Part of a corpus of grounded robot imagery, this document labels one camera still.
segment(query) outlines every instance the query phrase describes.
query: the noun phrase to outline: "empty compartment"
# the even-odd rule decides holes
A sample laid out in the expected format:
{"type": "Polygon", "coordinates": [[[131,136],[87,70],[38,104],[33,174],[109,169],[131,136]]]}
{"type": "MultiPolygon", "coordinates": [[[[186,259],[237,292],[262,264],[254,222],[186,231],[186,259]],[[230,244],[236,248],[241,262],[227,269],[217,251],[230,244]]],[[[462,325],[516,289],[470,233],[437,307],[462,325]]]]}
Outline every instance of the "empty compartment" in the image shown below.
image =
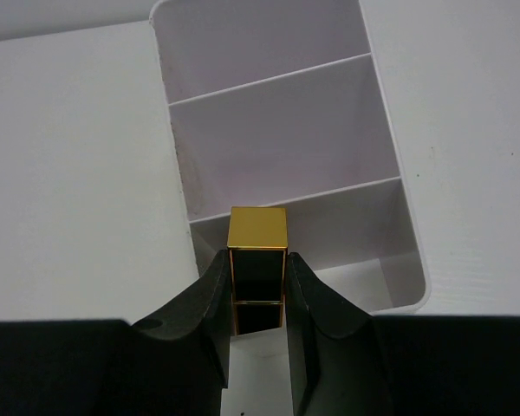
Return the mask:
{"type": "Polygon", "coordinates": [[[399,175],[370,55],[170,113],[190,220],[399,175]]]}
{"type": "MultiPolygon", "coordinates": [[[[384,179],[277,204],[287,209],[289,250],[367,312],[415,309],[426,292],[400,179],[384,179]]],[[[191,223],[210,250],[226,245],[229,214],[191,223]]]]}
{"type": "Polygon", "coordinates": [[[356,0],[169,0],[151,20],[170,103],[369,52],[356,0]]]}

